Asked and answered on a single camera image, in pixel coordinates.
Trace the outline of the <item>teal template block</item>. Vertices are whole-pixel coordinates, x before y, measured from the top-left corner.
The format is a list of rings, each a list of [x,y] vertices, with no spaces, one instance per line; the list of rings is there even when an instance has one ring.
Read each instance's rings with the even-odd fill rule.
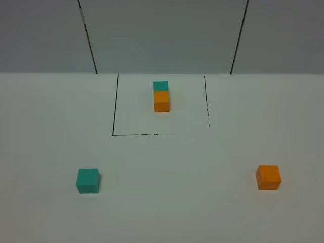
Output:
[[[168,91],[168,81],[154,81],[153,82],[153,91],[159,92],[159,91]]]

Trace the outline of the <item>orange template block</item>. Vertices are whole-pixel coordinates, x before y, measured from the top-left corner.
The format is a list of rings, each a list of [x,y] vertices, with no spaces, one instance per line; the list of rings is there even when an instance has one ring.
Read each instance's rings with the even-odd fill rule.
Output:
[[[169,91],[154,91],[154,112],[170,111]]]

